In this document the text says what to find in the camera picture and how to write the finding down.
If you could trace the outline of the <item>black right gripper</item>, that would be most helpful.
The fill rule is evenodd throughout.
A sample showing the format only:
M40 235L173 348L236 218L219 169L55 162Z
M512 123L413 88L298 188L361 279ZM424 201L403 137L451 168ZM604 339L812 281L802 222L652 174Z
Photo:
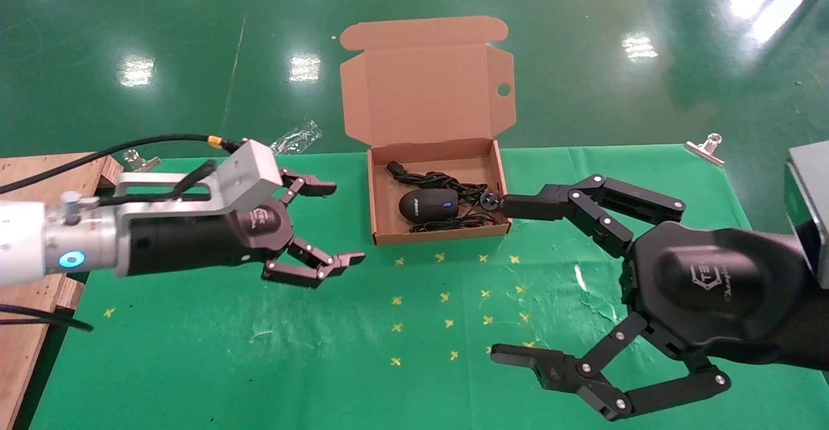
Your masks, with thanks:
M536 195L505 195L500 211L507 218L568 220L612 258L625 256L622 303L636 313L583 358L494 344L492 361L529 368L543 389L576 394L610 422L729 390L728 375L705 353L740 364L825 371L827 290L797 239L738 227L689 229L674 223L685 210L680 199L602 174L572 185L548 184ZM657 226L633 243L633 233L611 212ZM643 333L668 357L681 357L688 374L622 391L603 369Z

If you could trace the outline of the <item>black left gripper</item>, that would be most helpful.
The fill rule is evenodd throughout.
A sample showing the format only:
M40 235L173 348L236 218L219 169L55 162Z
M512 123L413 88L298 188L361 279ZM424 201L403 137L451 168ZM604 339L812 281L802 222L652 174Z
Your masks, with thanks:
M294 238L285 206L297 195L328 197L337 184L281 168L284 195L251 211L213 216L137 218L128 224L128 255L120 277L264 263L262 280L316 289L362 263L364 252L328 254Z

